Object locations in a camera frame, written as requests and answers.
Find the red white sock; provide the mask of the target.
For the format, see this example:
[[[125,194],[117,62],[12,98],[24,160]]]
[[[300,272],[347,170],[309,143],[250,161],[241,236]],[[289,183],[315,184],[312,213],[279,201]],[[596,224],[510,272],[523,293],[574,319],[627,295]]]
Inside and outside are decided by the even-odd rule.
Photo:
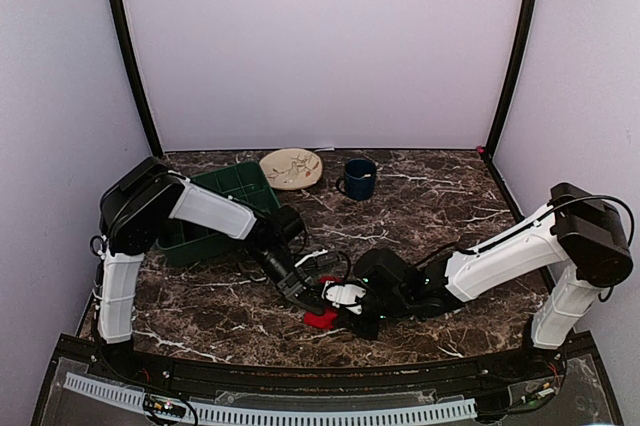
[[[323,289],[328,283],[337,282],[338,278],[335,276],[322,276],[319,279],[319,286]],[[311,312],[306,312],[303,316],[303,322],[313,328],[330,331],[335,328],[334,322],[339,316],[339,311],[331,306],[327,306],[321,315],[316,315]]]

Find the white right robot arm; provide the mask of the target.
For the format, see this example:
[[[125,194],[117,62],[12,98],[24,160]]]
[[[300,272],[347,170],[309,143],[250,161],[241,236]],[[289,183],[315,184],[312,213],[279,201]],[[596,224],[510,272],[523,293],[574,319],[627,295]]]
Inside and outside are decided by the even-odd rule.
[[[415,265],[388,248],[371,249],[354,265],[353,280],[326,285],[323,297],[376,333],[385,318],[440,317],[503,283],[562,263],[561,278],[533,316],[528,343],[510,359],[511,372],[530,380],[597,297],[630,276],[635,225],[624,225],[620,215],[628,208],[618,198],[559,183],[531,216],[470,248],[447,245]]]

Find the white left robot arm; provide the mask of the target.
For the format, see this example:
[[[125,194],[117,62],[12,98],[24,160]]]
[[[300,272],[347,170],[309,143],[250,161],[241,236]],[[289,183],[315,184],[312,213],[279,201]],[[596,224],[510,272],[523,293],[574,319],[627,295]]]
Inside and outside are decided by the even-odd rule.
[[[100,232],[90,240],[101,263],[97,277],[97,332],[106,343],[101,363],[120,382],[141,373],[140,358],[120,343],[132,337],[140,266],[168,220],[213,230],[242,244],[279,293],[320,315],[313,281],[295,264],[289,243],[304,230],[289,206],[264,213],[246,202],[208,190],[148,157],[109,188],[100,203]]]

